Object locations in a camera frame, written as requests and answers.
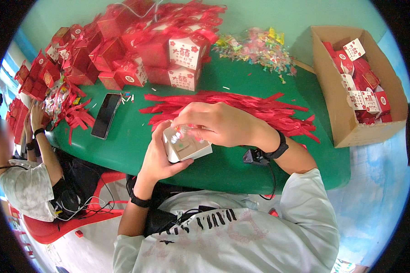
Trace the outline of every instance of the phone screen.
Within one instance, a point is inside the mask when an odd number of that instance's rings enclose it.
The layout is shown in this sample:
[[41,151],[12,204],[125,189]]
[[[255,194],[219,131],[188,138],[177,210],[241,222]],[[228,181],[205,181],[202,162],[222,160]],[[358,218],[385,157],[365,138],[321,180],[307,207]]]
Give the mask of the phone screen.
[[107,94],[102,102],[91,134],[101,139],[106,139],[108,131],[114,118],[115,111],[120,104],[120,94]]

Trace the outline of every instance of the hand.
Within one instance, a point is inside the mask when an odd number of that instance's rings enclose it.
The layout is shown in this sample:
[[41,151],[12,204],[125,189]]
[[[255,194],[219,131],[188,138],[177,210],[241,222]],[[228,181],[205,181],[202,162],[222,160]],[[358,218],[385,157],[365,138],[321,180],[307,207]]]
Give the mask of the hand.
[[171,126],[182,124],[198,124],[208,127],[209,130],[193,128],[188,134],[216,145],[257,146],[265,152],[273,152],[279,147],[280,137],[276,130],[263,120],[223,102],[190,103],[173,120]]
[[163,131],[169,126],[170,122],[165,121],[158,125],[153,132],[152,141],[147,147],[143,166],[141,167],[141,171],[137,177],[137,183],[141,181],[154,186],[159,180],[172,177],[193,163],[192,159],[187,159],[182,162],[172,164],[167,159],[166,149],[163,143]]
[[32,139],[33,131],[31,124],[31,111],[28,111],[24,119],[24,131],[26,132],[26,139]]
[[35,132],[39,128],[42,127],[42,119],[44,117],[44,109],[43,109],[44,102],[36,101],[32,107],[31,111],[31,124],[32,130]]

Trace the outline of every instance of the green wall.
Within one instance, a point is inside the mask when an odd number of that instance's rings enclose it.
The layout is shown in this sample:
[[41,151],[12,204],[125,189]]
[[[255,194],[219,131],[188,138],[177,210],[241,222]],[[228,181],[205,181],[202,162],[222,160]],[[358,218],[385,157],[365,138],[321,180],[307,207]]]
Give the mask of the green wall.
[[[186,3],[185,0],[174,0]],[[312,65],[310,25],[346,25],[364,28],[379,41],[387,30],[369,0],[204,0],[225,4],[224,33],[249,27],[275,27],[285,34],[285,46],[297,60]],[[63,26],[87,24],[104,12],[113,0],[38,0],[22,23],[22,30],[35,49],[45,48],[56,30]]]

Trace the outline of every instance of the white fabric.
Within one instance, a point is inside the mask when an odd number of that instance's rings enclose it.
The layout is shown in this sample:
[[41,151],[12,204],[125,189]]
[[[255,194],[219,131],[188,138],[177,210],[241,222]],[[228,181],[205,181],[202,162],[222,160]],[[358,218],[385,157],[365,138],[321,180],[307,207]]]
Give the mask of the white fabric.
[[196,214],[160,235],[119,235],[113,271],[331,271],[340,236],[317,169],[290,176],[280,201],[282,218],[243,207],[251,205],[246,201],[209,191],[168,199],[160,208],[172,213],[199,205],[222,208]]
[[49,173],[44,163],[11,159],[11,165],[0,175],[0,186],[9,203],[25,216],[45,222],[55,219],[54,199]]

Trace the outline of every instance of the black wristband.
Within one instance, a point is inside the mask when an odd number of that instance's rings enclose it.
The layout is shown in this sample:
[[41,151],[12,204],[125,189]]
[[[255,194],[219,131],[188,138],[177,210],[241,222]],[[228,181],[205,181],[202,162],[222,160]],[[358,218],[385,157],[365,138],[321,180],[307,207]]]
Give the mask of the black wristband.
[[44,128],[39,128],[35,132],[33,132],[33,137],[36,138],[37,134],[39,134],[39,133],[45,133]]
[[289,148],[287,143],[285,143],[284,134],[281,133],[278,130],[276,130],[276,131],[279,133],[279,137],[281,138],[281,141],[280,141],[279,147],[276,151],[274,151],[274,152],[265,152],[264,153],[264,157],[267,158],[268,160],[279,158]]
[[134,190],[132,189],[131,192],[131,203],[134,203],[135,205],[139,206],[139,207],[150,207],[150,205],[152,204],[152,200],[141,200],[140,198],[136,197],[134,194]]
[[35,149],[35,143],[33,140],[31,143],[26,143],[26,150],[32,151],[33,149]]

